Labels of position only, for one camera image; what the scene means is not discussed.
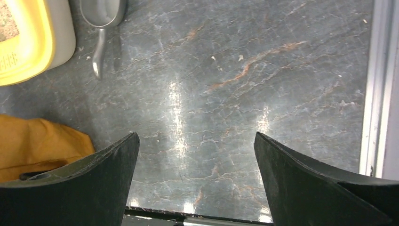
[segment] metal scoop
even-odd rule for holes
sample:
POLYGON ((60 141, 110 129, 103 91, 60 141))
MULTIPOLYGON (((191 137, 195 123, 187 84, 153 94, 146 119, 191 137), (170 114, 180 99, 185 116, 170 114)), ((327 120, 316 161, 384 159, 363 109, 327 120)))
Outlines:
POLYGON ((93 69, 98 80, 103 78, 107 29, 117 26, 125 14, 126 0, 80 0, 85 21, 98 30, 98 43, 93 55, 93 69))

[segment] mustard yellow fabric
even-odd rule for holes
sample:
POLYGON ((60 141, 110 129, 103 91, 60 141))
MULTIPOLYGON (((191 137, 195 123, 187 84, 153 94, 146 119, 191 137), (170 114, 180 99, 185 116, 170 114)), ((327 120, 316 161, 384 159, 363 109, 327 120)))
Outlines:
POLYGON ((44 119, 0 114, 0 182, 53 170, 94 153, 88 135, 44 119))

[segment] marble floor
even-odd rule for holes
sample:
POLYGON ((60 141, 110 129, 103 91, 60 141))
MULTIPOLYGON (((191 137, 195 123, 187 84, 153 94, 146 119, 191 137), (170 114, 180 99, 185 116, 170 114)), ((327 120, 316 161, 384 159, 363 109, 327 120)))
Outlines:
POLYGON ((127 205, 270 222, 256 131, 358 170, 372 0, 129 0, 103 81, 97 32, 70 5, 72 59, 1 87, 1 113, 71 126, 97 149, 137 132, 127 205))

